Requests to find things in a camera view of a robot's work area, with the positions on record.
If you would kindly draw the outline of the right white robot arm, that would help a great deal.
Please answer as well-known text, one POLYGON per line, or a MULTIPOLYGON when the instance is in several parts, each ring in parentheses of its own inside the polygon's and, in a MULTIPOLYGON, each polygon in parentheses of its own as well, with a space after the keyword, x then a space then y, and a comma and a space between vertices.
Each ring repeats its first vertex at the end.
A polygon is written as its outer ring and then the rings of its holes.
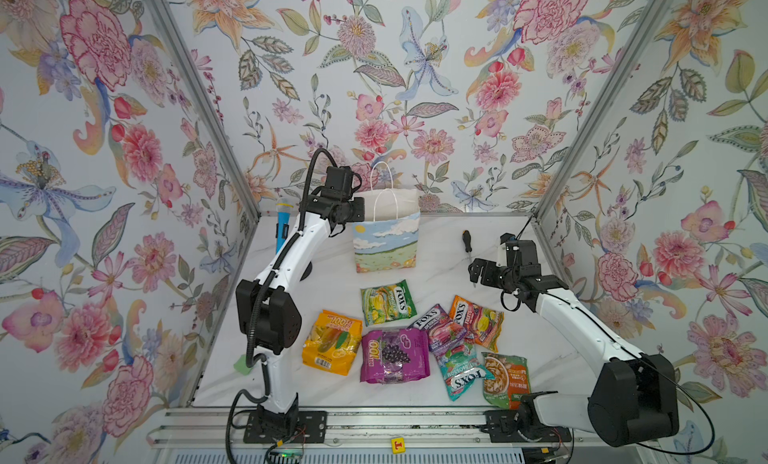
POLYGON ((581 355, 595 376, 590 394, 525 394, 514 417, 518 432, 533 439, 555 428, 597 435, 611 447, 671 437, 680 428, 674 368, 612 331, 557 276, 541 271, 530 240, 507 234, 498 261, 476 258, 474 284, 496 288, 551 324, 581 355))

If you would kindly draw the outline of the green Fox's candy bag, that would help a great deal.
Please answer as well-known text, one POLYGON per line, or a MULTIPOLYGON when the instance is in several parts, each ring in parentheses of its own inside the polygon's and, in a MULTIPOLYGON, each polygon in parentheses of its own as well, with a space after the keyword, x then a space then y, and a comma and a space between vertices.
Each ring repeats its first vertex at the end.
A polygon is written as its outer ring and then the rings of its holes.
POLYGON ((396 284, 362 289, 360 294, 366 326, 407 320, 417 315, 406 280, 396 284))

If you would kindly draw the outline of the painted landscape paper bag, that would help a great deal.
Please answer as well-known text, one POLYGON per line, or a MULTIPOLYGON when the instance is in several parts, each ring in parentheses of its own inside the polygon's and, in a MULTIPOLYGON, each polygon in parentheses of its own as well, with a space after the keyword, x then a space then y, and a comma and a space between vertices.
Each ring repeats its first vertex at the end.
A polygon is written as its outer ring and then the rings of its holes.
POLYGON ((414 268, 421 209, 415 189, 394 186, 394 174, 383 162, 371 167, 359 196, 364 220, 353 227, 353 251, 359 274, 414 268))

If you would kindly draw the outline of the purple grape candy bag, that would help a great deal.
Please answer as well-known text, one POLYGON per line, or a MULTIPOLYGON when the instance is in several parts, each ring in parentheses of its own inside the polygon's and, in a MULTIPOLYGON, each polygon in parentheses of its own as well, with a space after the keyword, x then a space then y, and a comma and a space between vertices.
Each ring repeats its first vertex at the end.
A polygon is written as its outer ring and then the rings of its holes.
POLYGON ((361 346, 362 383, 400 384, 430 376, 429 343, 423 330, 374 330, 363 336, 361 346))

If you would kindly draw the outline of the teal Fox's candy bag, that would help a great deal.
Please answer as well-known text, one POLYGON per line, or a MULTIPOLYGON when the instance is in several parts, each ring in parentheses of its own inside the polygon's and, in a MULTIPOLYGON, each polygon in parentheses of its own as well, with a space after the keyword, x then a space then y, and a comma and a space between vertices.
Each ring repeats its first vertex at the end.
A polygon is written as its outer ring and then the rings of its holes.
POLYGON ((475 345, 463 342, 436 356, 449 399, 458 400, 476 381, 484 380, 488 370, 478 359, 475 345))

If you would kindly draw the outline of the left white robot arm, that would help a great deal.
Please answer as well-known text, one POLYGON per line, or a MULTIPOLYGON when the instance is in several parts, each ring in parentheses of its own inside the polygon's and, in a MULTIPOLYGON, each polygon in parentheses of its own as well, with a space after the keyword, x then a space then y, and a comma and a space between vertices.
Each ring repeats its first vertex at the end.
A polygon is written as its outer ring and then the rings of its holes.
POLYGON ((255 279, 237 285, 245 365, 261 370, 264 396, 260 404, 270 412, 286 414, 298 405, 287 354, 299 337, 302 316, 291 291, 334 230, 364 218, 364 199, 355 195, 361 184, 351 167, 329 166, 325 184, 302 197, 295 226, 279 252, 255 279))

